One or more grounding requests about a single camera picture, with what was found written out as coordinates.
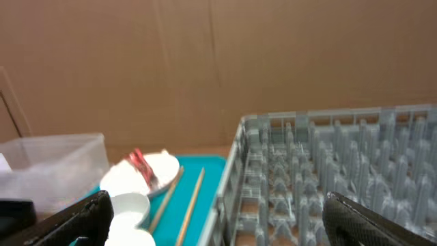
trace white paper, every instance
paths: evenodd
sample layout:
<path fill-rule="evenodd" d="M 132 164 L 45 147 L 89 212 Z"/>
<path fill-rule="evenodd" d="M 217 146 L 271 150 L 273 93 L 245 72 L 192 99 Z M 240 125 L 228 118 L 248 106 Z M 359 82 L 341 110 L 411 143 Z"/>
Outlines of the white paper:
<path fill-rule="evenodd" d="M 0 153 L 0 173 L 2 172 L 12 172 L 12 169 L 6 161 L 6 158 Z"/>

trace white bowl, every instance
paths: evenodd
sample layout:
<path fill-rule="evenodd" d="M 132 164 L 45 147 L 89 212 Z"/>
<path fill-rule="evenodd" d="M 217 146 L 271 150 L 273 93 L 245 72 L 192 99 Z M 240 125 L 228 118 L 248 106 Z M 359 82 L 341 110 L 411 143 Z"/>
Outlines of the white bowl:
<path fill-rule="evenodd" d="M 156 246 L 155 240 L 152 235 L 145 230 L 124 230 L 123 234 L 117 236 L 110 236 L 104 243 L 105 246 L 119 246 L 119 245 L 131 245 L 131 246 Z"/>
<path fill-rule="evenodd" d="M 122 233 L 125 230 L 136 229 L 144 223 L 150 222 L 150 201 L 145 195 L 125 193 L 111 197 L 114 218 L 109 227 L 109 237 Z"/>

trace teal cutting board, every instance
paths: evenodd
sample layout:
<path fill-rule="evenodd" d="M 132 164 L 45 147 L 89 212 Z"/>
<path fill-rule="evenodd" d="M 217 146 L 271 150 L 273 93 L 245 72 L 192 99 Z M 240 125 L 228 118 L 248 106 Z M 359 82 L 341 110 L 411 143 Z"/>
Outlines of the teal cutting board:
<path fill-rule="evenodd" d="M 183 244 L 184 246 L 196 246 L 226 164 L 226 160 L 221 156 L 176 156 L 176 158 L 180 165 L 184 166 L 185 171 L 153 233 L 156 246 L 176 244 L 197 178 L 204 167 L 205 176 Z M 150 221 L 153 220 L 166 193 L 164 192 L 150 201 Z"/>

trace red object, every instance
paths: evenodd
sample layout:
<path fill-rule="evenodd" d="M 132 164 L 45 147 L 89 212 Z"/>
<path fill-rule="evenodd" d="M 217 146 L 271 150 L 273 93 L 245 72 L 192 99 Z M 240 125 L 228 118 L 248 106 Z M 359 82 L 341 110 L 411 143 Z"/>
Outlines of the red object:
<path fill-rule="evenodd" d="M 148 187 L 152 188 L 156 176 L 149 163 L 144 159 L 143 153 L 141 153 L 140 149 L 136 148 L 126 159 L 130 164 L 134 165 L 139 172 L 141 172 Z"/>

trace white plate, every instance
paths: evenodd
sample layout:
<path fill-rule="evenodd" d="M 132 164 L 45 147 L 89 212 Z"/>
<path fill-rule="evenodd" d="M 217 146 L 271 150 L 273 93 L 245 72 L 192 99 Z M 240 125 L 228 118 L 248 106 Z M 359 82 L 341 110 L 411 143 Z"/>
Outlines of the white plate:
<path fill-rule="evenodd" d="M 158 179 L 152 190 L 141 173 L 127 160 L 120 161 L 105 174 L 100 181 L 100 189 L 108 191 L 111 197 L 124 193 L 140 193 L 151 198 L 163 192 L 177 176 L 179 161 L 166 150 L 161 153 L 144 154 L 144 159 Z"/>

